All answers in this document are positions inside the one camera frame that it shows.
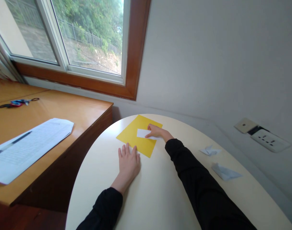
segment window glass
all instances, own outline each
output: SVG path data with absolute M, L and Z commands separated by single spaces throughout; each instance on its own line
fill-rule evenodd
M 52 0 L 70 65 L 121 75 L 123 0 Z
M 0 35 L 14 55 L 57 62 L 34 0 L 0 0 Z

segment black sleeve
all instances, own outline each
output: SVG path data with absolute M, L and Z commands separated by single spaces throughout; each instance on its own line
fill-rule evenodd
M 93 209 L 78 226 L 77 230 L 113 229 L 116 224 L 121 206 L 122 194 L 114 188 L 108 188 L 98 196 Z
M 181 141 L 171 139 L 165 149 L 174 162 L 203 230 L 256 229 Z

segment scissors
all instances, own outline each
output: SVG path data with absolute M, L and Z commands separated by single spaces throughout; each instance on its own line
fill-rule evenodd
M 14 107 L 20 107 L 22 106 L 23 104 L 25 105 L 29 105 L 29 102 L 30 101 L 37 101 L 39 100 L 39 98 L 33 98 L 31 100 L 25 100 L 25 99 L 21 99 L 21 100 L 15 100 L 15 101 L 11 101 L 10 104 L 3 104 L 3 105 L 0 105 L 0 108 L 4 108 L 4 107 L 7 107 L 7 108 L 14 108 Z
M 29 105 L 30 101 L 38 101 L 38 100 L 39 100 L 39 98 L 36 97 L 36 98 L 31 99 L 31 100 L 25 100 L 25 99 L 15 100 L 15 101 L 11 101 L 11 103 L 24 103 L 26 105 Z

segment white wall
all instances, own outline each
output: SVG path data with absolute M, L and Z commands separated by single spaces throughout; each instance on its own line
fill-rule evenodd
M 112 101 L 117 119 L 157 113 L 198 128 L 292 221 L 292 147 L 272 153 L 233 128 L 248 117 L 292 143 L 292 0 L 152 0 L 136 102 L 28 81 Z

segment wooden window frame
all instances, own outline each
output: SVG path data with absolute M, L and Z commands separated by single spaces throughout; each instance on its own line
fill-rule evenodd
M 150 2 L 151 0 L 131 0 L 125 86 L 18 62 L 14 62 L 14 65 L 23 76 L 49 80 L 135 101 L 140 78 Z

